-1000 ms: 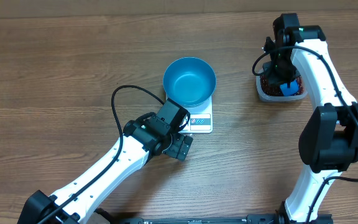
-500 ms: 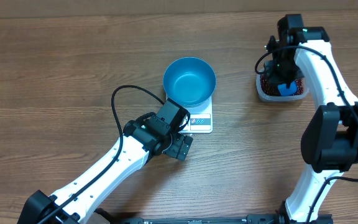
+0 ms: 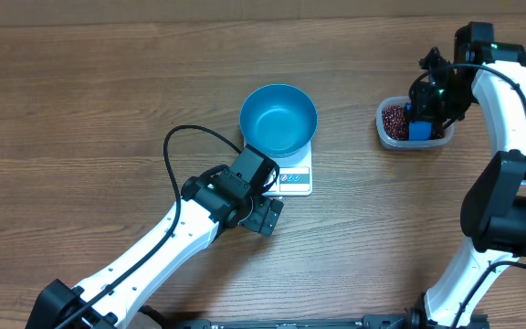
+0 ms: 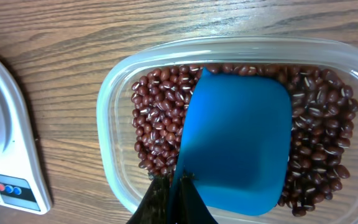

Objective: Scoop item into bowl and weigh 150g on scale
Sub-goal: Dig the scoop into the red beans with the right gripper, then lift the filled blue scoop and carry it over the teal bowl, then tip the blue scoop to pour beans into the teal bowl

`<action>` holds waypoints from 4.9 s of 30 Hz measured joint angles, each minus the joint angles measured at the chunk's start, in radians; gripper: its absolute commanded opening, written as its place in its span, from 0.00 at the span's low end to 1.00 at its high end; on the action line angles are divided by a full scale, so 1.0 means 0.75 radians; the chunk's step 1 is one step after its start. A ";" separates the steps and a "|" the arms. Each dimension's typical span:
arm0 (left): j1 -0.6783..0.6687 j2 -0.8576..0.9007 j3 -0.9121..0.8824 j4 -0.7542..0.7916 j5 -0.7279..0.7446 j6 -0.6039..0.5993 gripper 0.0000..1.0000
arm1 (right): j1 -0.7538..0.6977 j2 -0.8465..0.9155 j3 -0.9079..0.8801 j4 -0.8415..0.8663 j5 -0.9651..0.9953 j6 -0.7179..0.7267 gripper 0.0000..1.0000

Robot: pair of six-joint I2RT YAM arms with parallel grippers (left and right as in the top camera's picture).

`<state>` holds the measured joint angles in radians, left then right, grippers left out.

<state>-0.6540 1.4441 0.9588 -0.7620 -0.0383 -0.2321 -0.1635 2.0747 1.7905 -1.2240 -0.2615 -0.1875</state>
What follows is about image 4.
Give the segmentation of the blue plastic measuring scoop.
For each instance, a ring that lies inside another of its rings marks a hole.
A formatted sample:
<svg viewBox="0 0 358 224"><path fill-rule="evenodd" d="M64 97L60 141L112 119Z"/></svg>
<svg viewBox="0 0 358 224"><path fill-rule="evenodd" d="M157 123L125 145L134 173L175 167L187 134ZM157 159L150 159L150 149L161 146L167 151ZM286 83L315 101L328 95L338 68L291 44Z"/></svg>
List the blue plastic measuring scoop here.
<svg viewBox="0 0 358 224"><path fill-rule="evenodd" d="M270 78L203 70L185 116L168 216L184 172L195 176L204 204L257 216L277 204L287 173L292 109Z"/></svg>

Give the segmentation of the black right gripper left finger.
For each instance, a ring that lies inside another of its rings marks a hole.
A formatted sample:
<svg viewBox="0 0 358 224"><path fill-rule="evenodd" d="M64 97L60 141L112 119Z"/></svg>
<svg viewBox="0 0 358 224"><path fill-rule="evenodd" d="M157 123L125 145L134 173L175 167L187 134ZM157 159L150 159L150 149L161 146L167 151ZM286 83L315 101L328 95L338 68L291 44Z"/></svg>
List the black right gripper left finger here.
<svg viewBox="0 0 358 224"><path fill-rule="evenodd" d="M166 224L169 191L169 179L155 177L127 224Z"/></svg>

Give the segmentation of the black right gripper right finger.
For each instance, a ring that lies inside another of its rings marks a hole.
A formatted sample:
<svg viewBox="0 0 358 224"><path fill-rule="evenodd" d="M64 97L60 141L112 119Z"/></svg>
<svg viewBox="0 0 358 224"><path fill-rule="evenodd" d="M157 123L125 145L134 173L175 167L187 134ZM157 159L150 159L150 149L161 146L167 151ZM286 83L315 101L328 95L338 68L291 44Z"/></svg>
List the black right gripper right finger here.
<svg viewBox="0 0 358 224"><path fill-rule="evenodd" d="M175 223L218 224L193 184L194 179L194 174L187 172L184 172L179 179L175 198Z"/></svg>

